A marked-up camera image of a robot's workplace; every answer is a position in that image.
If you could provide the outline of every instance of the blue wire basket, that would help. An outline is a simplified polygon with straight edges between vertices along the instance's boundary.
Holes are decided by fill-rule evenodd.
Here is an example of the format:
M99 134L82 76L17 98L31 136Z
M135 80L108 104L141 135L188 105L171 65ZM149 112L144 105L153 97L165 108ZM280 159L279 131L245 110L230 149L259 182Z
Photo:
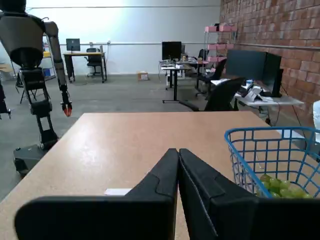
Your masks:
M260 197L272 195L260 181L263 174L291 182L306 193L320 193L320 130L309 127L248 127L226 131L234 181Z

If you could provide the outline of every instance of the green grapes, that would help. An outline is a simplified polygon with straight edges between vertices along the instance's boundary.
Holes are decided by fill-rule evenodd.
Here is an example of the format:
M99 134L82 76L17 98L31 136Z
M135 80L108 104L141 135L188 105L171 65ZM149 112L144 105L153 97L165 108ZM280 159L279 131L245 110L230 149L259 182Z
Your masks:
M281 189L288 189L289 187L290 187L290 181L288 181L288 180L281 181L281 183L280 183Z
M270 178L269 183L272 188L280 188L280 181L276 178Z
M271 179L271 177L267 174L263 174L261 177L260 177L260 181L261 182L269 182L269 180Z
M273 191L271 191L270 194L273 198L281 198L281 196L278 193L275 193Z
M290 187L291 183L289 180L280 180L269 176L268 174L263 174L260 177L260 181L263 186L269 191L273 198L304 198L312 199L313 196L306 193L304 189L300 187ZM261 190L258 190L256 195L258 197L263 197Z

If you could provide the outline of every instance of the humanoid robot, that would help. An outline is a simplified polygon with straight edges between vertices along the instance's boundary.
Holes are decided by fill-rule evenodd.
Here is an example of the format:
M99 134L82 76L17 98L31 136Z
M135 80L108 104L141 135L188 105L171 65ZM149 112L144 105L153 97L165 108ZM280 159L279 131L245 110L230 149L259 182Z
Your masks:
M49 38L56 78L62 94L61 106L67 117L72 113L72 104L69 100L57 25L53 21L43 22L40 18L27 14L26 0L0 0L0 9L0 40L10 59L20 66L17 77L23 82L31 114L35 115L40 131L40 144L17 148L13 152L16 170L24 175L58 141L50 118L52 104L43 71L39 67L43 59L44 34ZM32 90L43 90L44 100L31 99L29 91ZM1 86L0 112L10 114L4 96ZM47 119L49 129L43 129L42 118Z

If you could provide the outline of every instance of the red brick wall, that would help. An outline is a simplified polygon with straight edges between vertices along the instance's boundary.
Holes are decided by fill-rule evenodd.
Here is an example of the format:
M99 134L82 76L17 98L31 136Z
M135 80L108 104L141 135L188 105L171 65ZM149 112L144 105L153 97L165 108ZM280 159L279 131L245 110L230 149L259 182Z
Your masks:
M320 0L221 0L220 22L238 28L236 43L320 47ZM220 33L220 41L229 33ZM282 85L297 106L300 117L312 120L312 104L320 100L320 51L252 47L237 49L267 51L281 55Z

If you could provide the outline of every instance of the white wall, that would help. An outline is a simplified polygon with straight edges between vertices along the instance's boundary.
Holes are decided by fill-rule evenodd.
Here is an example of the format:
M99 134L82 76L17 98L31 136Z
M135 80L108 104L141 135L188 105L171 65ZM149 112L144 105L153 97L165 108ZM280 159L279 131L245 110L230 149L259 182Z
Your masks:
M66 38L80 38L83 52L89 42L99 47L110 40L109 74L158 73L162 41L187 43L186 52L198 56L205 26L217 23L220 16L220 0L28 0L27 8L29 14L57 23L62 53ZM217 36L210 40L215 42ZM73 64L75 74L91 70L83 57L74 57Z

